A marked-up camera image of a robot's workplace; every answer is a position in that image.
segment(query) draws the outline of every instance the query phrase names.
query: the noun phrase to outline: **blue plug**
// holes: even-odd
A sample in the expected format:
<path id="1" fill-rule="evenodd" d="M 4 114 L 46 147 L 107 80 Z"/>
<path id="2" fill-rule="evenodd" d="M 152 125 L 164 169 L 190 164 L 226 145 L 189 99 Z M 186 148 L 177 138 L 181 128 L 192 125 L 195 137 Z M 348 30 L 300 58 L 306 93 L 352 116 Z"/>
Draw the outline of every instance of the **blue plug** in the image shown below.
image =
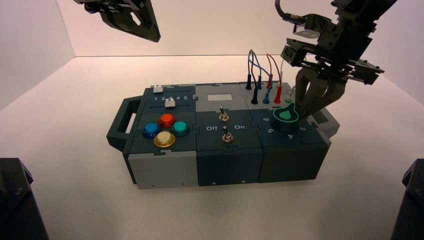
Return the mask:
<path id="1" fill-rule="evenodd" d="M 256 85 L 257 89 L 262 89 L 262 76 L 258 76 L 257 77 L 257 85 Z"/>
<path id="2" fill-rule="evenodd" d="M 270 104 L 270 91 L 272 87 L 268 88 L 268 91 L 266 91 L 265 98 L 263 99 L 263 104 Z"/>

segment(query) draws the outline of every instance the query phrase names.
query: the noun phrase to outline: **teal button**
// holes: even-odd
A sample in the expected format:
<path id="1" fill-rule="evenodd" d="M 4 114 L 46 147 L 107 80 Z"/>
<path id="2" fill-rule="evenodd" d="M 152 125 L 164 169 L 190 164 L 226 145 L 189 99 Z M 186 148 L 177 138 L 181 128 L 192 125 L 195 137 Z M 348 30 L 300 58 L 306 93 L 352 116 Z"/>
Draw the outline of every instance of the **teal button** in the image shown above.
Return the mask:
<path id="1" fill-rule="evenodd" d="M 187 123 L 183 121 L 177 121 L 176 123 L 173 124 L 172 131 L 177 136 L 183 136 L 189 132 L 189 128 L 187 127 Z"/>

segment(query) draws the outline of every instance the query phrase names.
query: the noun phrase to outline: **orange button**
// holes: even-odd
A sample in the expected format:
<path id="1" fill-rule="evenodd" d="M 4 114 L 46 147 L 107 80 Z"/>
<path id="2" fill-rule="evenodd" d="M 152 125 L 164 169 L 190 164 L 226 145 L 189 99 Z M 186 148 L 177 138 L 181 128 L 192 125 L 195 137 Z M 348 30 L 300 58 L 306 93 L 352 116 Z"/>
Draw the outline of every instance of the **orange button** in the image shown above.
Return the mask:
<path id="1" fill-rule="evenodd" d="M 171 113 L 165 113 L 159 119 L 159 125 L 163 128 L 170 128 L 175 122 L 176 120 Z"/>

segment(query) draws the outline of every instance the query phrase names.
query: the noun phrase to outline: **dark gray module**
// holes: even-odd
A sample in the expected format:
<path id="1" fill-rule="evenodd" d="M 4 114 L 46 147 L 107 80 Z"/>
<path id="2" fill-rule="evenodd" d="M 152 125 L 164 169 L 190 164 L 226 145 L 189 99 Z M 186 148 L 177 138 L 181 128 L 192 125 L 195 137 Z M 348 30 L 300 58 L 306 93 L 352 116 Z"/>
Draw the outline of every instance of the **dark gray module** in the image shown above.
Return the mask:
<path id="1" fill-rule="evenodd" d="M 197 112 L 197 171 L 200 186 L 258 182 L 262 148 L 248 110 L 227 111 L 229 121 L 214 111 Z M 234 137 L 224 142 L 223 127 Z"/>

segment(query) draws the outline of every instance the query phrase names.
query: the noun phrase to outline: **screw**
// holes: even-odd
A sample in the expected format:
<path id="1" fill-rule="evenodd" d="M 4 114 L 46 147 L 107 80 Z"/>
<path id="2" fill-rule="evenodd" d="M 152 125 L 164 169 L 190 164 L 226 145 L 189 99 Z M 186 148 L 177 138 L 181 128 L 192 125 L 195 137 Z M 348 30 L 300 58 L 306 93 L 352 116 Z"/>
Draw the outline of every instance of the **screw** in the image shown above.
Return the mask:
<path id="1" fill-rule="evenodd" d="M 18 189 L 16 189 L 16 192 L 14 193 L 16 196 L 20 195 L 22 192 L 24 191 L 23 188 L 19 187 Z"/>

